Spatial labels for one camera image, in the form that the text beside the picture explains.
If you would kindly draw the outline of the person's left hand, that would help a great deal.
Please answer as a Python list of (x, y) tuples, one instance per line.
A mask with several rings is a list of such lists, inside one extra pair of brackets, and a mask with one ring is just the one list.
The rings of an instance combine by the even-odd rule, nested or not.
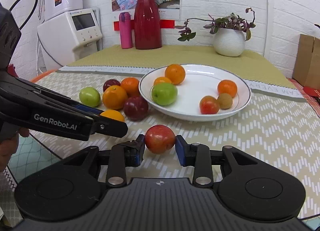
[(20, 128), (11, 138), (6, 139), (0, 144), (0, 171), (3, 172), (13, 154), (16, 153), (19, 143), (19, 136), (28, 137), (29, 129)]

